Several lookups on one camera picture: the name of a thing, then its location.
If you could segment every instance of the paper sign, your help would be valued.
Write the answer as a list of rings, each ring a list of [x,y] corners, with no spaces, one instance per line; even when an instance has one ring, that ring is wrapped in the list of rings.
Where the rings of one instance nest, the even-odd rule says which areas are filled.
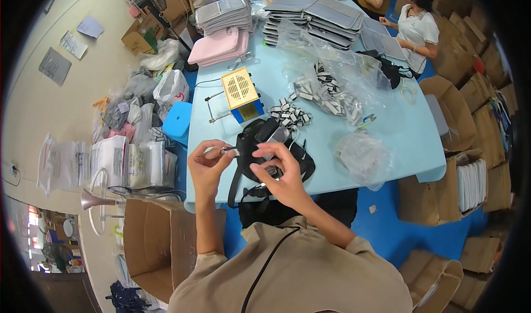
[[[81,59],[85,51],[87,50],[87,45],[81,43],[78,39],[74,37],[70,31],[66,31],[65,35],[61,38],[60,44],[64,49],[70,51],[77,58]]]
[[[76,31],[98,38],[103,32],[103,27],[90,15],[85,17],[81,23],[76,27]]]
[[[39,65],[39,71],[45,76],[62,85],[72,63],[50,47]]]
[[[129,104],[127,102],[122,102],[118,104],[118,110],[120,110],[120,113],[126,113],[129,111]]]

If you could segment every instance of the strap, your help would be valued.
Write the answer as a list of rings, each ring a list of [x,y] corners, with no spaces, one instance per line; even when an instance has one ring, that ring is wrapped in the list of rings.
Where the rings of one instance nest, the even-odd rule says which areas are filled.
[[[227,203],[230,208],[236,208],[234,206],[234,199],[236,198],[236,191],[238,190],[238,184],[240,183],[240,178],[242,177],[242,166],[238,164],[236,171],[234,172],[233,181],[230,184],[229,197],[227,198]]]

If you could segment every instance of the beige shirt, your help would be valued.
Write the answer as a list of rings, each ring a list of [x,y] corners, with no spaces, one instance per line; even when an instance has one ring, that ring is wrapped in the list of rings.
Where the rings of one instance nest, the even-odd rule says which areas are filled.
[[[402,276],[366,240],[355,237],[343,250],[305,217],[293,217],[283,224],[288,225],[301,230],[273,255],[247,313],[412,311]],[[196,269],[171,296],[168,312],[239,313],[269,254],[292,230],[254,223],[242,230],[247,246],[231,260],[215,252],[199,255]]]

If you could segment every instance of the wall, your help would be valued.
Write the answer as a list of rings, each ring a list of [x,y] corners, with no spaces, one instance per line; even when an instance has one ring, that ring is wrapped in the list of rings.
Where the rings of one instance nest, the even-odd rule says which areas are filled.
[[[59,46],[67,30],[90,14],[105,31],[97,39],[78,32],[74,35],[88,44],[82,60]],[[2,177],[11,183],[18,179],[9,175],[8,164],[20,170],[20,184],[3,182],[4,193],[22,202],[48,210],[78,214],[80,238],[90,282],[103,312],[115,312],[109,286],[116,281],[113,251],[116,240],[113,227],[106,224],[103,237],[91,229],[88,212],[81,209],[80,190],[56,191],[46,197],[36,188],[39,151],[48,133],[59,142],[90,142],[94,108],[92,104],[107,95],[113,86],[124,86],[127,68],[137,65],[134,55],[123,46],[121,38],[133,18],[123,0],[55,0],[50,12],[33,28],[16,66],[13,88],[4,116],[2,136]],[[49,47],[72,62],[63,86],[38,71],[38,65]],[[108,208],[107,213],[115,213]]]

